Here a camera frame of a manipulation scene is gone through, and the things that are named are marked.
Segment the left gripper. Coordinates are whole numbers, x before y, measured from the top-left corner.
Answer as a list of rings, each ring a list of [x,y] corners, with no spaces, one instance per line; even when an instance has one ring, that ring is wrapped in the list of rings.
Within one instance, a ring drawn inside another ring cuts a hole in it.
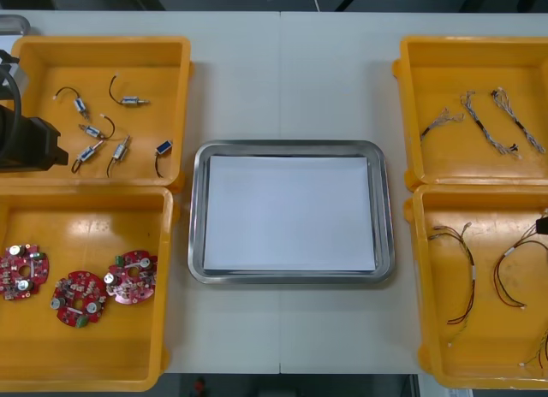
[[[54,166],[67,166],[69,154],[58,144],[61,133],[49,122],[25,118],[22,122],[22,171],[47,171]]]

